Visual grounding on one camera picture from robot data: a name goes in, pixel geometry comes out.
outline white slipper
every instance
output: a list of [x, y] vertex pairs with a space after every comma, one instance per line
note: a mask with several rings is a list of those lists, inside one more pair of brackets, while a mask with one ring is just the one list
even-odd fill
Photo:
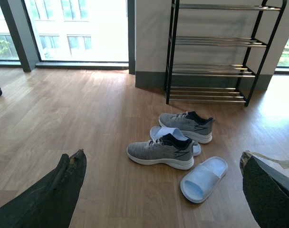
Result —
[[[168, 133], [173, 135], [178, 140], [185, 141], [188, 139], [186, 136], [183, 135], [181, 130], [179, 130], [178, 128], [155, 126], [152, 127], [150, 130], [151, 139], [158, 139], [159, 137], [164, 136]], [[193, 156], [197, 156], [201, 152], [202, 149], [199, 143], [197, 141], [193, 141]]]
[[211, 195], [227, 170], [227, 162], [220, 157], [211, 157], [198, 164], [181, 181], [183, 195], [193, 203], [202, 203]]

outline shoe rack shelf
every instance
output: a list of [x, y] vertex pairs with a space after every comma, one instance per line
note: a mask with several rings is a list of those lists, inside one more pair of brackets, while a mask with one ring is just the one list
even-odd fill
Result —
[[[164, 90], [166, 103], [171, 100], [201, 101], [201, 102], [236, 102], [244, 103], [248, 106], [256, 83], [259, 79], [266, 56], [270, 49], [274, 35], [283, 15], [287, 0], [282, 0], [281, 7], [266, 5], [268, 0], [263, 0], [259, 6], [248, 5], [207, 5], [207, 4], [180, 4], [180, 0], [172, 0], [169, 41], [167, 51], [167, 64], [165, 72]], [[257, 19], [249, 38], [235, 37], [197, 37], [197, 36], [177, 36], [177, 22], [179, 10], [243, 10], [257, 11]], [[277, 19], [273, 25], [268, 43], [256, 39], [258, 27], [264, 12], [278, 12]], [[234, 65], [199, 65], [199, 64], [178, 64], [174, 63], [175, 46], [219, 46], [219, 47], [246, 47], [244, 60], [242, 63]], [[247, 61], [252, 48], [264, 48], [259, 67], [253, 71], [247, 66]], [[172, 78], [180, 76], [206, 76], [206, 77], [231, 77], [236, 78], [234, 88], [206, 88], [206, 87], [176, 87], [172, 86]], [[247, 95], [244, 95], [239, 87], [243, 78], [252, 78], [252, 86]]]

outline baseboard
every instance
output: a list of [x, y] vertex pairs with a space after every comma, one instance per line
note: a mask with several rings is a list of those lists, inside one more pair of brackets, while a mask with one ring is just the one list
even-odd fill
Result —
[[[164, 86], [165, 72], [135, 72], [137, 88], [150, 88]], [[256, 84], [256, 90], [267, 90], [272, 75], [260, 75]], [[236, 84], [236, 78], [230, 77], [173, 77], [172, 86], [194, 86], [194, 87], [221, 87], [233, 88]], [[253, 83], [253, 78], [243, 78], [241, 81], [240, 89], [250, 89]]]

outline laminate flooring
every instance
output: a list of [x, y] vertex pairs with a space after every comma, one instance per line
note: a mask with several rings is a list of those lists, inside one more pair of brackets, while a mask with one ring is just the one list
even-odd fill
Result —
[[[135, 88], [128, 71], [0, 68], [0, 206], [84, 149], [87, 172], [70, 228], [258, 228], [242, 190], [245, 150], [289, 159], [289, 76], [274, 76], [250, 105], [165, 104], [160, 88]], [[150, 139], [161, 113], [216, 119], [194, 167], [212, 156], [229, 169], [212, 195], [189, 202], [189, 171], [140, 165], [126, 147]], [[289, 177], [289, 169], [265, 161]]]

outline white wall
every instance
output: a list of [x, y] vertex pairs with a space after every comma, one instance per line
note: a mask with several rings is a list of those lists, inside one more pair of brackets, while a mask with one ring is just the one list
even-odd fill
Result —
[[[260, 0], [182, 0], [181, 3], [260, 5]], [[268, 5], [281, 6], [282, 0]], [[164, 72], [166, 65], [171, 0], [136, 0], [136, 71]], [[180, 11], [177, 35], [250, 37], [257, 11], [197, 10]], [[264, 12], [258, 37], [267, 42], [277, 12]], [[272, 75], [289, 38], [289, 0], [262, 74]], [[250, 65], [258, 65], [263, 49], [251, 54]], [[198, 64], [237, 64], [245, 48], [177, 46], [174, 61]]]

